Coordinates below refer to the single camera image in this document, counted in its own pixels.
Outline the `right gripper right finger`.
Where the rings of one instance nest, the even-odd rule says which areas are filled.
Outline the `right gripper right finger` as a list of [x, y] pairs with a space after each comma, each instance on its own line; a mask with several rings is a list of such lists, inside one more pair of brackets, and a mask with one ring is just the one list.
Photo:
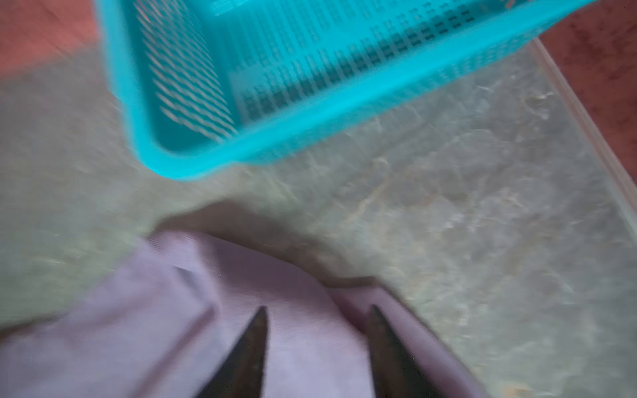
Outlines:
[[378, 306], [368, 312], [365, 333], [377, 398], [441, 398]]

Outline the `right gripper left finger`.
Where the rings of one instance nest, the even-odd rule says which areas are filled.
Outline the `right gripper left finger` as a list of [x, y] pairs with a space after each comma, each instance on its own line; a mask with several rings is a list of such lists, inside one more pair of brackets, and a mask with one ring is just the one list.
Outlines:
[[261, 397], [268, 332], [268, 313], [265, 307], [260, 307], [217, 373], [196, 397]]

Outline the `teal plastic basket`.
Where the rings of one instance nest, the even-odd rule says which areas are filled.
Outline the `teal plastic basket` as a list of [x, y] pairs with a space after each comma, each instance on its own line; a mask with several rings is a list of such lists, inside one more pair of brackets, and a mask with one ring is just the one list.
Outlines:
[[264, 164], [516, 52], [580, 1], [98, 1], [152, 172]]

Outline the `purple trousers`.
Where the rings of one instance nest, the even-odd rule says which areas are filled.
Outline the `purple trousers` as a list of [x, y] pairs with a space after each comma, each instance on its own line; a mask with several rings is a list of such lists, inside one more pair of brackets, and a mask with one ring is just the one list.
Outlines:
[[366, 318], [378, 306], [442, 397], [483, 397], [467, 367], [380, 285], [328, 287], [210, 235], [143, 241], [67, 313], [1, 346], [4, 397], [196, 397], [260, 307], [261, 397], [376, 397]]

